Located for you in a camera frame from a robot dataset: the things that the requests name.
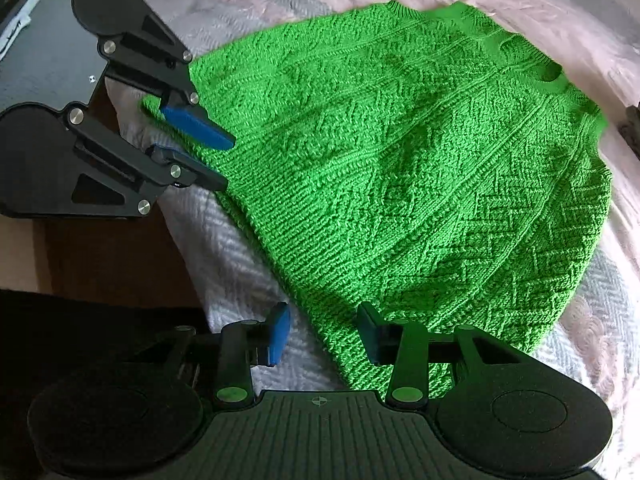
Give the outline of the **folded grey dark clothes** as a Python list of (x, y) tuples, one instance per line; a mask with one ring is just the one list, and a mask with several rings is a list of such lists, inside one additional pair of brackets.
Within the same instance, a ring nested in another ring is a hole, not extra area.
[(627, 145), (640, 159), (640, 110), (639, 105), (628, 106), (625, 110), (626, 118), (618, 125), (618, 133)]

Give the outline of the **pink grey bed quilt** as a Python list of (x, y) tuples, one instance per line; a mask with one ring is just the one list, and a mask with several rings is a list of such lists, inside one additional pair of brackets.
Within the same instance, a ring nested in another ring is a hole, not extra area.
[(257, 390), (384, 390), (358, 304), (471, 324), (599, 393), (598, 469), (639, 474), (639, 25), (615, 0), (146, 0), (195, 55), (225, 153), (112, 82), (134, 145), (180, 146), (227, 193), (160, 200), (209, 325), (291, 300)]

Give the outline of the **green knitted sweater vest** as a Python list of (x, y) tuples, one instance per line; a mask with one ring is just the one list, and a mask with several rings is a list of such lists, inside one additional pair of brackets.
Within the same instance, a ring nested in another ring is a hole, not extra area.
[(236, 139), (186, 150), (355, 389), (384, 390), (360, 302), (435, 333), (532, 351), (608, 215), (606, 120), (562, 67), (462, 2), (396, 1), (282, 24), (190, 68)]

